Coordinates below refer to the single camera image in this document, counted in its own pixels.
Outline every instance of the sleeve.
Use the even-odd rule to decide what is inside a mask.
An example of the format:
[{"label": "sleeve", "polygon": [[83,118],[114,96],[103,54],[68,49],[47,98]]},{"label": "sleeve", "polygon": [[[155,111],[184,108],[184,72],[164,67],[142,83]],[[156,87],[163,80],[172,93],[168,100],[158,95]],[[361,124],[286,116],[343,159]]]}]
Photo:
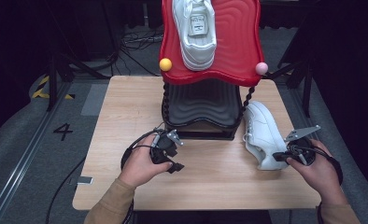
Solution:
[{"label": "sleeve", "polygon": [[323,224],[346,223],[360,224],[350,204],[321,204],[317,207],[318,222]]},{"label": "sleeve", "polygon": [[115,179],[102,199],[85,217],[84,223],[121,224],[134,198],[134,190],[134,187]]}]

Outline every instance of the pink ball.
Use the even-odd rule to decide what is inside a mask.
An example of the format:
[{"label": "pink ball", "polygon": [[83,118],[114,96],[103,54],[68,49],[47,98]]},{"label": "pink ball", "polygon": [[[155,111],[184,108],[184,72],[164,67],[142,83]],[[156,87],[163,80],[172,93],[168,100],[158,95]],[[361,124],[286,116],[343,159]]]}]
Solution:
[{"label": "pink ball", "polygon": [[265,75],[266,72],[268,72],[268,64],[266,64],[266,63],[257,63],[256,73],[258,75]]}]

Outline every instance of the red wavy shelf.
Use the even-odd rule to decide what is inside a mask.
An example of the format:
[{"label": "red wavy shelf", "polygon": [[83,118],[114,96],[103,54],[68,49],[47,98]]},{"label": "red wavy shelf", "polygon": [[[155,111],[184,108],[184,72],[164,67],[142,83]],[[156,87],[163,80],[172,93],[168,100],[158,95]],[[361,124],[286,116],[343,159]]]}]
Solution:
[{"label": "red wavy shelf", "polygon": [[168,72],[161,71],[163,80],[183,85],[218,78],[238,86],[257,86],[262,76],[255,72],[255,67],[264,62],[259,39],[259,0],[212,0],[211,3],[216,13],[215,58],[211,67],[194,72],[182,61],[172,0],[163,0],[164,33],[160,59],[168,58],[173,65]]}]

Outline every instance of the yellow ball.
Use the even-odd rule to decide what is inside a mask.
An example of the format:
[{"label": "yellow ball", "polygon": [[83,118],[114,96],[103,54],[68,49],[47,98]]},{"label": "yellow ball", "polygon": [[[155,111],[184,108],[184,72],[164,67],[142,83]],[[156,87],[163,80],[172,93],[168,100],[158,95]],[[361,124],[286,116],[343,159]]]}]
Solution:
[{"label": "yellow ball", "polygon": [[163,58],[160,60],[160,68],[161,70],[163,70],[164,72],[169,71],[170,69],[172,69],[172,61],[170,61],[167,58]]}]

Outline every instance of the gray carpet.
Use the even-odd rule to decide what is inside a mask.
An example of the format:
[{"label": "gray carpet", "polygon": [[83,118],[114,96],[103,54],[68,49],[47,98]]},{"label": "gray carpet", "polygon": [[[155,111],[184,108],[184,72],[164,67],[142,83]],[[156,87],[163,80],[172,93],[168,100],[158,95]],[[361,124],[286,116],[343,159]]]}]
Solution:
[{"label": "gray carpet", "polygon": [[[294,29],[261,30],[262,48],[265,60],[270,65],[270,71],[277,70],[278,61],[294,34]],[[131,51],[132,58],[121,53],[121,58],[116,65],[100,72],[108,76],[111,76],[111,70],[112,74],[117,76],[129,75],[129,73],[132,76],[150,76],[148,71],[159,73],[159,48],[160,44],[157,43],[147,49]],[[334,126],[316,84],[314,83],[312,87],[311,118],[309,119],[299,107],[302,88],[288,90],[284,84],[285,80],[286,77],[279,77],[276,79],[276,84],[294,127],[303,128],[315,124],[321,126],[321,130],[315,137],[324,142],[341,162],[345,177],[343,190],[361,223],[368,223],[368,183]],[[35,80],[29,94],[34,91],[38,83],[39,80]],[[50,210],[50,223],[81,223],[86,216],[86,212],[77,211],[72,207],[76,186],[69,185],[68,182],[70,178],[75,179],[80,174],[82,167],[80,162],[86,156],[92,140],[97,116],[106,93],[107,81],[97,80],[87,74],[77,74],[67,90],[63,89],[63,84],[60,86],[62,95],[75,94],[75,99],[62,100],[52,113],[45,112],[48,99],[32,99],[32,103],[19,111],[0,129],[0,192],[2,192],[16,164],[32,143],[38,126],[46,116],[50,119],[45,131],[39,137],[28,169],[23,171],[21,183],[8,199],[7,207],[0,213],[0,223],[45,223],[55,191],[78,164],[79,167],[70,175],[57,194]],[[65,124],[69,124],[69,130],[73,132],[68,133],[62,141],[63,134],[54,131]],[[289,210],[271,210],[269,214],[274,224],[289,223]],[[315,210],[293,210],[291,223],[316,223]]]}]

